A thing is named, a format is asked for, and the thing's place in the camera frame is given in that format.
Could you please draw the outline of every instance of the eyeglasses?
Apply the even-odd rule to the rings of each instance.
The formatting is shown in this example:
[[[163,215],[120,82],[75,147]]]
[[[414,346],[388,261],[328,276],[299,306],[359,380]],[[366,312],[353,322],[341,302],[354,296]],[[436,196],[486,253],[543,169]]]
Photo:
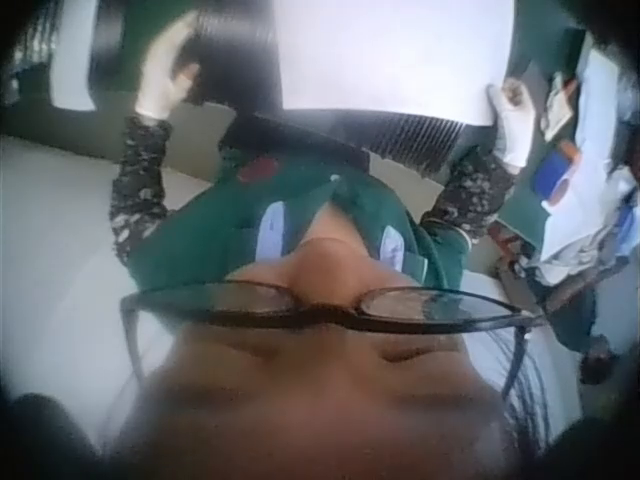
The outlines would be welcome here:
[[[144,373],[137,330],[142,312],[154,315],[172,331],[193,324],[288,331],[334,324],[358,332],[443,335],[515,327],[513,360],[503,397],[509,394],[522,366],[526,333],[544,323],[543,317],[512,305],[454,290],[384,288],[367,292],[354,304],[351,309],[308,306],[286,288],[226,281],[136,293],[122,299],[120,309],[133,372],[140,383]]]

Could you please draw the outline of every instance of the green shirt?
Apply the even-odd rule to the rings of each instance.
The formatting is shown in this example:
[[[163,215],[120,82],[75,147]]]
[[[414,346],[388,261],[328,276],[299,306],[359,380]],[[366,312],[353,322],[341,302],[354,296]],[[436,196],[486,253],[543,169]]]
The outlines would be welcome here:
[[[139,288],[216,282],[287,255],[328,202],[351,220],[372,258],[426,287],[459,288],[469,251],[459,231],[416,224],[385,184],[322,160],[279,155],[247,162],[232,152],[215,185],[131,251],[127,267]]]

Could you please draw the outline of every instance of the black hair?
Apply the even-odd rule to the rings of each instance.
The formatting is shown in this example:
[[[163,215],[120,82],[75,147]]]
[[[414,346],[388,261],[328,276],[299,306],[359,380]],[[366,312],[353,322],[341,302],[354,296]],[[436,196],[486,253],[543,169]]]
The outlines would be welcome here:
[[[618,356],[612,352],[604,358],[584,355],[580,361],[580,383],[600,385],[611,376],[617,361]]]

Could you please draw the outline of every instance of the black eyeglass frame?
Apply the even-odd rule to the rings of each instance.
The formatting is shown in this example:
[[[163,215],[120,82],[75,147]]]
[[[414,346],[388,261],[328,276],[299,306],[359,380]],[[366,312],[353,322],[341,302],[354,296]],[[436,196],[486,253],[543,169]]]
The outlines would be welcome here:
[[[293,302],[291,308],[278,310],[277,312],[251,312],[251,311],[216,311],[215,309],[182,307],[172,308],[162,302],[151,300],[151,295],[170,292],[180,288],[221,285],[221,284],[243,284],[268,288],[287,295]],[[502,307],[511,312],[505,315],[498,315],[484,319],[465,320],[458,323],[447,322],[403,322],[402,319],[389,316],[378,316],[367,313],[362,304],[365,300],[396,291],[422,291],[434,294],[453,294],[468,298],[477,298],[496,306]],[[239,329],[262,329],[262,330],[304,330],[310,327],[323,324],[341,326],[348,330],[367,333],[387,333],[398,335],[446,335],[462,334],[474,332],[486,332],[503,328],[515,328],[514,332],[514,352],[511,366],[507,374],[501,395],[506,398],[511,391],[515,379],[522,367],[526,353],[526,334],[534,327],[546,323],[544,315],[534,315],[525,312],[513,305],[501,302],[483,295],[462,292],[449,289],[433,289],[424,287],[390,287],[371,290],[361,295],[355,302],[355,307],[344,308],[335,305],[305,305],[290,290],[260,282],[248,281],[224,281],[202,284],[190,284],[182,287],[169,289],[147,290],[134,293],[124,297],[120,302],[120,315],[122,317],[127,350],[131,360],[134,376],[139,385],[144,382],[140,352],[137,343],[138,313],[144,310],[151,313],[171,314],[188,318],[185,323],[195,323],[211,326]]]

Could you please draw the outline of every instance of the white patch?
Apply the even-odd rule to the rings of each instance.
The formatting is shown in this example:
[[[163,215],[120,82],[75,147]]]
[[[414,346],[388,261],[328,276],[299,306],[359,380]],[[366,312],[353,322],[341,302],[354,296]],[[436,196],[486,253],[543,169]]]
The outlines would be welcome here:
[[[395,228],[387,225],[380,244],[380,261],[397,272],[402,272],[404,262],[404,238]]]
[[[111,228],[120,228],[123,227],[125,222],[127,221],[128,215],[118,215],[116,218],[113,219],[113,221],[111,222]]]
[[[129,229],[125,228],[120,235],[118,235],[118,243],[124,242],[127,238],[129,238]]]
[[[422,264],[422,281],[420,283],[424,284],[424,279],[427,278],[427,269],[429,268],[429,260],[423,258]]]
[[[156,223],[155,225],[151,225],[149,228],[147,228],[144,233],[142,234],[142,238],[147,238],[149,235],[151,235],[155,229],[158,227],[158,224]]]
[[[260,220],[256,262],[282,257],[284,240],[284,202],[269,205]]]

